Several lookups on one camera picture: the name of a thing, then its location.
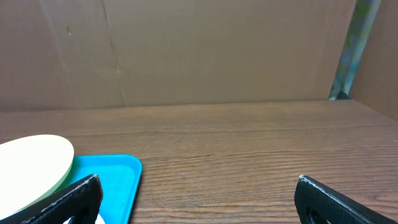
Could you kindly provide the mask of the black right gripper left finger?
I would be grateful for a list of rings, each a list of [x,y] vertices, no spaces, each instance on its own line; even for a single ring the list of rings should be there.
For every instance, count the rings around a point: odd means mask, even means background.
[[[103,200],[100,178],[90,174],[1,220],[1,224],[95,224]]]

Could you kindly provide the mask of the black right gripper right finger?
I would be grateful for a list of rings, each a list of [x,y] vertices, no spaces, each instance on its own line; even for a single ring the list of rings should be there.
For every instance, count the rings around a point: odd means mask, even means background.
[[[302,224],[397,224],[307,175],[298,178],[294,203]]]

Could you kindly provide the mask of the white plate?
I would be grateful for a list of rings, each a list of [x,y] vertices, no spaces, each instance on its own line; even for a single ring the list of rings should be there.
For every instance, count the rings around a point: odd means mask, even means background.
[[[64,221],[63,224],[71,224],[71,220],[72,218],[69,218],[68,220]],[[95,224],[105,224],[105,221],[100,214],[97,215]]]

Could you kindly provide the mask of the yellow plate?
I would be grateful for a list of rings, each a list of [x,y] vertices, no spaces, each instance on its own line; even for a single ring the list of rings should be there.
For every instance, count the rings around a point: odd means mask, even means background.
[[[48,197],[72,168],[74,148],[61,136],[40,134],[1,144],[1,218]]]

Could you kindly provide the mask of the blue plastic tray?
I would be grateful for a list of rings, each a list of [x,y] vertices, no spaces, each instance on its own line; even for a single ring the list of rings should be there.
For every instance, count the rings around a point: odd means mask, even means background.
[[[98,175],[101,182],[103,200],[99,214],[105,224],[129,223],[142,174],[141,161],[128,154],[75,156],[59,189],[89,174]]]

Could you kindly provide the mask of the green taped corner post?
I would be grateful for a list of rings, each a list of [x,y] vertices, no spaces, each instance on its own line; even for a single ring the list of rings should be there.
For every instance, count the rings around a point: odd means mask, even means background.
[[[357,0],[329,100],[347,100],[381,0]]]

